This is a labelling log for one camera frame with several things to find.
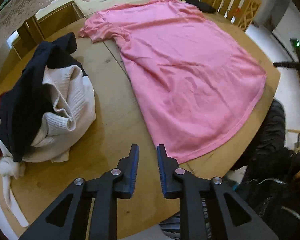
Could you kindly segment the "pink t-shirt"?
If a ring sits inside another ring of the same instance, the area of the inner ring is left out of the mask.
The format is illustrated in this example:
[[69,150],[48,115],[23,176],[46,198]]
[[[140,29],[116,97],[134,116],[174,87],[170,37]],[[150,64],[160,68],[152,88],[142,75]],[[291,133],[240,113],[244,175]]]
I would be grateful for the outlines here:
[[181,164],[230,140],[264,92],[255,59],[179,0],[100,10],[79,35],[115,41],[153,143]]

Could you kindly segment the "dark navy garment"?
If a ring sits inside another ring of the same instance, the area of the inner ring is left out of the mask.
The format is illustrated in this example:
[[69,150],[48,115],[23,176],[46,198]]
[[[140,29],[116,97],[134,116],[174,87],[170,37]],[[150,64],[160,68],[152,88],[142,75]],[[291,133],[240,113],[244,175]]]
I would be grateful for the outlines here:
[[21,77],[0,102],[0,140],[16,162],[30,150],[42,123],[43,114],[52,111],[47,89],[43,87],[45,68],[62,69],[77,65],[71,54],[77,49],[76,37],[70,32],[53,42],[43,41],[23,69]]

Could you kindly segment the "cream knit sweater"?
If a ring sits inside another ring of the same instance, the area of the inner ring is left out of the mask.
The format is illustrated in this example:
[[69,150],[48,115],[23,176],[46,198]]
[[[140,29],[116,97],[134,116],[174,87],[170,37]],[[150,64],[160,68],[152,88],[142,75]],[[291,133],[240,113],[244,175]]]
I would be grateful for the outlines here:
[[70,147],[96,119],[93,85],[78,65],[45,68],[42,84],[48,91],[52,109],[43,114],[40,129],[31,144],[31,152],[17,163],[0,140],[3,155],[0,158],[0,174],[4,199],[23,228],[29,226],[29,223],[15,200],[10,187],[11,178],[23,176],[26,163],[68,161]]

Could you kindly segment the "wooden low table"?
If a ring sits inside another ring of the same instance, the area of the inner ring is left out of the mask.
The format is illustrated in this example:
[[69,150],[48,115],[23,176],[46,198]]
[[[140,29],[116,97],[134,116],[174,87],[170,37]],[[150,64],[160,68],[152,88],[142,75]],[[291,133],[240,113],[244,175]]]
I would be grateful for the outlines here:
[[12,47],[18,57],[22,58],[44,39],[83,17],[83,12],[73,1],[65,3],[40,19],[32,16],[17,30],[18,37],[12,42]]

